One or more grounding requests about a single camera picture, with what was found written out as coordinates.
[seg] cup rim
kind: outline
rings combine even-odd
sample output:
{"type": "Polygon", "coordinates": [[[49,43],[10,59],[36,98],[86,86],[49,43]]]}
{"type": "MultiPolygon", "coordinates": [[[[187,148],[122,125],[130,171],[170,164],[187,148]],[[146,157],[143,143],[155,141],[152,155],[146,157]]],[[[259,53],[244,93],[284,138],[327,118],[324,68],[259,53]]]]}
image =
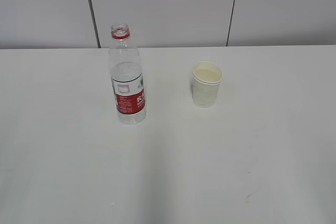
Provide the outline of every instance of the cup rim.
{"type": "Polygon", "coordinates": [[[197,80],[198,82],[203,83],[203,84],[206,84],[206,85],[218,85],[218,84],[222,81],[222,79],[223,79],[223,70],[222,70],[222,68],[221,68],[219,65],[214,64],[214,63],[211,62],[211,61],[198,61],[198,62],[195,64],[194,69],[193,69],[193,77],[194,77],[194,79],[197,80]],[[196,68],[196,66],[197,66],[198,64],[200,64],[200,63],[209,63],[209,64],[213,65],[214,67],[218,68],[218,69],[220,70],[220,73],[221,73],[221,78],[220,78],[218,81],[205,81],[205,80],[202,80],[201,78],[199,78],[199,77],[196,75],[196,73],[195,73],[195,68],[196,68]]]}

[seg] bottle mouth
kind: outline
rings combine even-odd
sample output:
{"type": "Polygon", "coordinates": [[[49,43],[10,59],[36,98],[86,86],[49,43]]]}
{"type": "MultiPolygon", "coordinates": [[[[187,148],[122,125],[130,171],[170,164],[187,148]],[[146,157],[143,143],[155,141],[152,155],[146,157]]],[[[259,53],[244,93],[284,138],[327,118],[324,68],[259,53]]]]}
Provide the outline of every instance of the bottle mouth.
{"type": "Polygon", "coordinates": [[[130,37],[130,30],[126,23],[114,24],[111,27],[111,35],[114,39],[127,39],[130,37]]]}

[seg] red label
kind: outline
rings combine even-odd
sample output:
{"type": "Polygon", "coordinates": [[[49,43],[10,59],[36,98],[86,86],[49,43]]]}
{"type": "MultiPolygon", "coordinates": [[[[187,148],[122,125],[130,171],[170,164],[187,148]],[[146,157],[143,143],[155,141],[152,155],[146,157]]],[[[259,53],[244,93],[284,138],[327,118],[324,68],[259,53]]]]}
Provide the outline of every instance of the red label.
{"type": "Polygon", "coordinates": [[[117,109],[123,114],[135,114],[145,107],[145,95],[143,89],[138,94],[123,96],[116,94],[117,109]]]}

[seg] bottle label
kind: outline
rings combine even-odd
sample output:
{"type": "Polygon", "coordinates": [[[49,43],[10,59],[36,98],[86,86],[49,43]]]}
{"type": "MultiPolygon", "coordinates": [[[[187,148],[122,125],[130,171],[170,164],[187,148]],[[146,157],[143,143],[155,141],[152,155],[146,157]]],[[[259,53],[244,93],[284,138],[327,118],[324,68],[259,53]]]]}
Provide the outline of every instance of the bottle label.
{"type": "Polygon", "coordinates": [[[117,110],[122,114],[135,114],[145,107],[142,74],[135,80],[119,82],[112,80],[117,110]]]}

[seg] table surface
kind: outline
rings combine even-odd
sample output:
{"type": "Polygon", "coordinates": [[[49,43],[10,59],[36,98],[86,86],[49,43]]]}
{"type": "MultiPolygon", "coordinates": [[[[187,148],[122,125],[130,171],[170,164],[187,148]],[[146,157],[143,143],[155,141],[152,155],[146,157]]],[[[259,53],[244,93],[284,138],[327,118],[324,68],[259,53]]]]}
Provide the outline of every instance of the table surface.
{"type": "Polygon", "coordinates": [[[118,121],[107,49],[0,50],[0,223],[335,223],[335,46],[142,48],[118,121]],[[224,72],[196,107],[191,70],[224,72]]]}

